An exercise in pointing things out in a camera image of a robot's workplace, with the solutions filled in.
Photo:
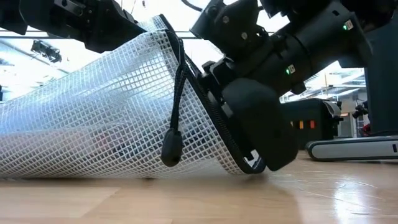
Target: black robotic arm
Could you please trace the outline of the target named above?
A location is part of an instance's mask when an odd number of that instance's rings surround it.
[[[0,27],[25,35],[27,26],[85,43],[102,53],[145,32],[114,0],[1,0]]]
[[[396,0],[261,0],[270,17],[281,13],[290,23],[274,35],[256,25],[257,0],[226,5],[211,0],[191,31],[223,53],[204,64],[198,77],[213,106],[224,111],[247,158],[255,150],[270,170],[294,160],[298,147],[282,116],[279,97],[306,90],[304,81],[332,62],[366,67],[372,56],[364,32],[387,24]]]

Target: black equipment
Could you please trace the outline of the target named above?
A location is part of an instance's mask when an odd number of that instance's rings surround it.
[[[60,50],[52,47],[41,40],[34,40],[31,48],[32,52],[40,54],[42,57],[47,58],[51,63],[62,62]]]
[[[360,116],[369,114],[368,109],[369,107],[367,101],[363,102],[361,105],[357,105],[355,107],[355,112],[353,113],[353,118],[357,119]]]
[[[1,2],[8,10],[0,17],[3,28],[23,35],[29,25],[82,41],[95,52],[113,50],[145,32],[113,0]],[[261,3],[262,7],[257,0],[230,5],[211,0],[191,31],[225,54],[220,61],[203,65],[205,73],[197,76],[211,107],[220,112],[244,157],[250,160],[255,150],[270,170],[277,170],[294,160],[298,151],[279,97],[288,91],[302,93],[304,80],[336,60],[342,67],[365,67],[372,53],[364,32],[387,24],[397,1]],[[290,24],[269,35],[256,24],[263,8],[270,17],[281,12]],[[179,147],[175,150],[178,157]]]
[[[27,26],[85,43],[102,53],[145,32],[114,0],[1,0],[0,26],[25,35]]]
[[[256,24],[256,0],[225,5],[212,0],[191,31],[215,44],[225,57],[208,62],[198,77],[213,104],[221,108],[235,138],[247,138],[246,154],[256,150],[271,170],[297,155],[279,97],[305,91],[304,81],[332,62],[366,67],[371,47],[364,36],[387,24],[396,1],[262,0],[269,16],[278,12],[290,24],[268,33]]]
[[[299,149],[311,141],[332,140],[338,135],[338,125],[343,118],[331,114],[328,100],[317,98],[282,103],[281,110],[293,126]],[[335,104],[341,111],[341,102]]]

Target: grid pattern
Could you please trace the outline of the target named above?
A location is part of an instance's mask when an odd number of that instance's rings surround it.
[[[0,107],[0,178],[177,178],[242,174],[191,85],[180,105],[179,165],[160,160],[178,67],[148,32]]]
[[[138,23],[138,26],[143,28],[144,30],[148,32],[153,32],[153,31],[158,31],[162,29],[167,29],[167,26],[164,24],[163,20],[160,18],[160,16],[155,16],[153,18],[150,18],[146,21],[142,21]]]

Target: wooden floor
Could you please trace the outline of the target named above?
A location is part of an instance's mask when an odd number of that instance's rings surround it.
[[[0,181],[0,223],[398,223],[398,161],[319,163],[251,177]]]

